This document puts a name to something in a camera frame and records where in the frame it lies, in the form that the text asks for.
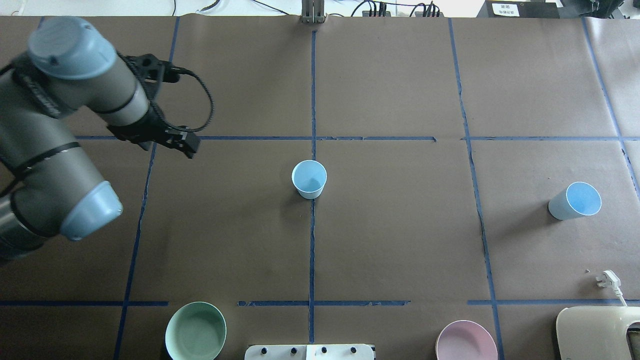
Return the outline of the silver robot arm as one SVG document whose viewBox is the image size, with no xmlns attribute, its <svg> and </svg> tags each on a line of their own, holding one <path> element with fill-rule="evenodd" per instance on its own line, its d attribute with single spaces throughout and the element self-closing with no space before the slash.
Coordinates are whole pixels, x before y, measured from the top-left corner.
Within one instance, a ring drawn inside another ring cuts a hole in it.
<svg viewBox="0 0 640 360">
<path fill-rule="evenodd" d="M 48 239 L 77 242 L 121 216 L 123 205 L 65 118 L 86 107 L 119 140 L 192 158 L 198 132 L 167 121 L 156 96 L 194 71 L 155 55 L 123 55 L 87 20 L 57 16 L 34 30 L 27 49 L 1 69 L 1 164 L 13 180 L 1 191 L 1 259 L 24 258 Z"/>
</svg>

